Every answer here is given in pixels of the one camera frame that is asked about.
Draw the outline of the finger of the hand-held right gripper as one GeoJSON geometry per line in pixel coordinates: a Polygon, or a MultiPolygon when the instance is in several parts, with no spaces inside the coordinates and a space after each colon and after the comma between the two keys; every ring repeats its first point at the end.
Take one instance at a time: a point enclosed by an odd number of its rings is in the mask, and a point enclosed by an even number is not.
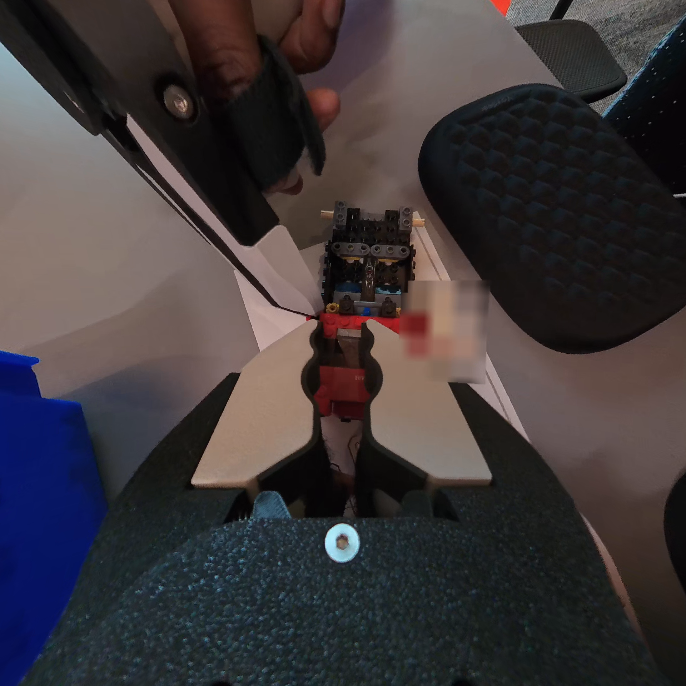
{"type": "Polygon", "coordinates": [[[301,315],[322,308],[320,290],[292,236],[213,131],[168,121],[179,154],[131,116],[106,117],[106,140],[186,224],[268,304],[301,315]]]}

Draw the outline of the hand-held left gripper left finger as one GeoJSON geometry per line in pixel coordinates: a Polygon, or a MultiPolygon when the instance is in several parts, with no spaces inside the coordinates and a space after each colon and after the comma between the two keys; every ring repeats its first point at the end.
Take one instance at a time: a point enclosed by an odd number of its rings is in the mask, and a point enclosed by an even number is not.
{"type": "Polygon", "coordinates": [[[242,489],[251,500],[278,492],[286,504],[304,500],[317,472],[318,410],[303,373],[313,358],[318,322],[305,322],[247,363],[202,454],[192,485],[242,489]]]}

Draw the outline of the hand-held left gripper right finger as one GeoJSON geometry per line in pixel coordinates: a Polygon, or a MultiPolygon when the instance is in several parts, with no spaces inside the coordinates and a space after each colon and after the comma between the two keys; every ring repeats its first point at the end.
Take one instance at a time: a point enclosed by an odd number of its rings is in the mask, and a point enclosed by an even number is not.
{"type": "Polygon", "coordinates": [[[404,356],[397,333],[363,324],[365,386],[363,497],[489,486],[492,473],[448,382],[404,356]]]}

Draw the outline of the lego instruction booklet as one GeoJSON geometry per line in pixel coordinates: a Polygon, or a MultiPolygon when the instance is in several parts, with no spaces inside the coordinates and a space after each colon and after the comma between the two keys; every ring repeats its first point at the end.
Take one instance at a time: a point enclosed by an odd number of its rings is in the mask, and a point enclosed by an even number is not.
{"type": "MultiPolygon", "coordinates": [[[[412,242],[416,248],[417,280],[448,281],[451,279],[428,228],[413,228],[412,242]]],[[[314,278],[320,275],[323,244],[316,244],[312,248],[299,251],[287,228],[278,225],[255,246],[255,248],[262,247],[275,248],[277,257],[293,259],[296,277],[304,277],[304,269],[308,268],[312,276],[305,277],[306,285],[313,285],[314,278]]],[[[235,275],[260,350],[269,347],[270,344],[304,323],[305,315],[288,312],[269,304],[257,288],[237,270],[235,270],[235,275]]],[[[529,439],[489,356],[486,356],[483,383],[472,383],[471,387],[526,440],[529,439]]]]}

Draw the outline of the red and black lego car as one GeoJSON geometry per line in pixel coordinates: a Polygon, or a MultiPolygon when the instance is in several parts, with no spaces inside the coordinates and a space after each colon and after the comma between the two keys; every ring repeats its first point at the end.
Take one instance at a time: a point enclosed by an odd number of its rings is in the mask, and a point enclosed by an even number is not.
{"type": "Polygon", "coordinates": [[[336,201],[320,212],[330,222],[322,267],[323,311],[320,414],[343,422],[361,421],[370,395],[365,386],[360,339],[368,321],[394,333],[401,330],[401,307],[415,279],[414,228],[423,227],[407,206],[369,213],[336,201]]]}

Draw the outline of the person's right hand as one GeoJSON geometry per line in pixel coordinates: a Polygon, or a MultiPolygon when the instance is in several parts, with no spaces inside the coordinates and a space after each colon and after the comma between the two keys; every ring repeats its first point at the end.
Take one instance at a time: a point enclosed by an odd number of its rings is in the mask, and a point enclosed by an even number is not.
{"type": "Polygon", "coordinates": [[[264,194],[297,195],[307,153],[320,176],[323,132],[340,113],[332,89],[306,91],[300,75],[329,64],[345,1],[303,1],[273,41],[257,31],[251,1],[170,1],[198,88],[218,133],[264,194]]]}

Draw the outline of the blue plastic bin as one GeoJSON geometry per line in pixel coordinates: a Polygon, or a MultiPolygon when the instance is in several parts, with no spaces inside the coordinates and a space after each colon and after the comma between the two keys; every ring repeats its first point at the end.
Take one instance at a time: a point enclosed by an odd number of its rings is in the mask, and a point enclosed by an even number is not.
{"type": "Polygon", "coordinates": [[[1,684],[64,612],[108,509],[79,403],[41,395],[35,357],[1,352],[1,684]]]}

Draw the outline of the black quilted chair seat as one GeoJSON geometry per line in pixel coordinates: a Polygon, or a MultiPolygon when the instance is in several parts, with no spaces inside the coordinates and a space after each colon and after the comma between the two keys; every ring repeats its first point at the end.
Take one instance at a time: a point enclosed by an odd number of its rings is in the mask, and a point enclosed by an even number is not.
{"type": "Polygon", "coordinates": [[[663,508],[663,539],[670,563],[665,613],[670,635],[685,650],[685,470],[673,483],[663,508]]]}
{"type": "Polygon", "coordinates": [[[577,95],[521,84],[424,138],[418,176],[494,299],[561,353],[624,344],[685,308],[685,211],[577,95]]]}

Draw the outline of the dark mesh chair back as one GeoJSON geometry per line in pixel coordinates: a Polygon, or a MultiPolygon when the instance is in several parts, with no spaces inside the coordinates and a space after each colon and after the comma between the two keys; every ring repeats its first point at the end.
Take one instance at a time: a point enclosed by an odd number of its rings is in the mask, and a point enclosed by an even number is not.
{"type": "Polygon", "coordinates": [[[603,115],[685,204],[685,18],[603,115]]]}

